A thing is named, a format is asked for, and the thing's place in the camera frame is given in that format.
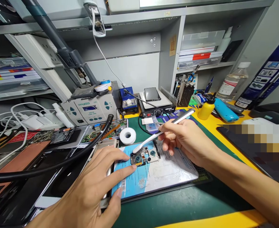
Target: left hand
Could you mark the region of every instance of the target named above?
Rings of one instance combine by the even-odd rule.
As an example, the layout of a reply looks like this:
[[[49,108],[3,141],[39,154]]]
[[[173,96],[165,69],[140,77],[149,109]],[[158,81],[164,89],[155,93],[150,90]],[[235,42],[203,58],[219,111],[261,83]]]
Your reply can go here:
[[[108,177],[106,172],[114,161],[129,159],[117,148],[105,147],[97,151],[65,195],[41,212],[27,227],[112,227],[120,215],[122,188],[116,190],[103,213],[100,209],[101,199],[117,183],[132,174],[136,165],[117,170]]]

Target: yellow desk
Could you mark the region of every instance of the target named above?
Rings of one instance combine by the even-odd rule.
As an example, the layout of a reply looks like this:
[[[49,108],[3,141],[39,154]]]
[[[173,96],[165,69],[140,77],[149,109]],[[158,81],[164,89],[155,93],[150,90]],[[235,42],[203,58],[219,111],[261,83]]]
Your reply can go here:
[[[207,120],[200,120],[198,118],[199,110],[196,109],[195,113],[192,115],[196,120],[198,120],[208,131],[210,131],[215,137],[217,137],[225,146],[227,146],[233,153],[235,153],[244,163],[248,166],[256,169],[260,172],[260,170],[250,161],[248,160],[238,149],[236,149],[224,136],[222,136],[216,128],[219,124],[227,124],[220,119],[215,118],[210,115]],[[241,124],[242,121],[246,119],[251,119],[248,115],[249,111],[245,110],[243,114],[244,117],[240,118],[235,123],[231,124]],[[139,114],[126,115],[126,118],[138,117]],[[267,220],[256,210],[235,212],[231,214],[226,214],[218,217],[195,220],[195,221],[187,221],[175,224],[169,224],[166,226],[162,226],[163,228],[173,228],[173,227],[255,227],[259,226],[263,223],[266,223]]]

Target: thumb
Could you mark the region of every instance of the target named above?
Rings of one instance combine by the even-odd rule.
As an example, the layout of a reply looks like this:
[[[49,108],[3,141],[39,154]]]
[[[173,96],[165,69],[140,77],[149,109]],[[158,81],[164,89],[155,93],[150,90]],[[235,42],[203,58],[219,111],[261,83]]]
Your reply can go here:
[[[123,189],[120,187],[115,191],[110,199],[108,208],[101,214],[99,218],[99,226],[111,228],[120,215],[120,200]]]
[[[175,135],[178,135],[181,132],[181,129],[182,129],[181,125],[183,124],[183,122],[184,122],[184,120],[182,120],[178,124],[174,124],[172,122],[166,122],[165,124],[163,124],[159,127],[159,131],[161,131],[161,132],[171,131]]]

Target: plastic bottle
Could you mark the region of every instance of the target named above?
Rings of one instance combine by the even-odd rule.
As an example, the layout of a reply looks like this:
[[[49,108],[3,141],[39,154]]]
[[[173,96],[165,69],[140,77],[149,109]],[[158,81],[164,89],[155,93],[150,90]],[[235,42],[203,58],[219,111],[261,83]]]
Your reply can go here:
[[[217,48],[217,51],[225,51],[226,48],[228,47],[229,43],[230,43],[230,36],[231,36],[231,30],[232,30],[232,27],[229,27],[227,32],[225,33],[223,39],[222,39],[222,42],[221,44],[218,46]]]
[[[212,113],[212,111],[214,110],[215,101],[216,101],[215,95],[216,95],[216,93],[214,93],[214,95],[211,98],[207,98],[207,101],[203,104],[203,106],[198,114],[198,117],[201,120],[207,120],[208,117],[210,116],[210,114]]]
[[[241,62],[233,73],[227,75],[216,97],[224,102],[232,101],[238,93],[239,88],[248,79],[246,68],[249,66],[250,62]]]
[[[56,111],[56,116],[58,117],[58,119],[60,119],[60,121],[67,127],[75,127],[75,125],[71,122],[70,118],[68,117],[68,115],[65,113],[65,111],[57,104],[54,103],[52,104],[55,111]]]

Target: hand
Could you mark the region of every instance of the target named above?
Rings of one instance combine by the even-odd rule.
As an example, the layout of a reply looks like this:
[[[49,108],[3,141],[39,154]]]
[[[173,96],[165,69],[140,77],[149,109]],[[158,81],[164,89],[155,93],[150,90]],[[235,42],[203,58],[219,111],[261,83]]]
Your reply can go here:
[[[117,170],[106,176],[116,160],[130,157],[117,148],[105,147],[97,151],[73,185],[54,205],[41,212],[28,227],[112,227],[120,215],[122,188],[113,194],[108,208],[101,213],[103,196],[121,180],[136,170],[136,165]]]
[[[221,151],[192,120],[185,119],[179,124],[173,124],[172,121],[171,119],[159,127],[164,134],[158,137],[158,140],[163,140],[163,150],[168,151],[171,156],[177,147],[193,163],[204,167],[207,160]]]

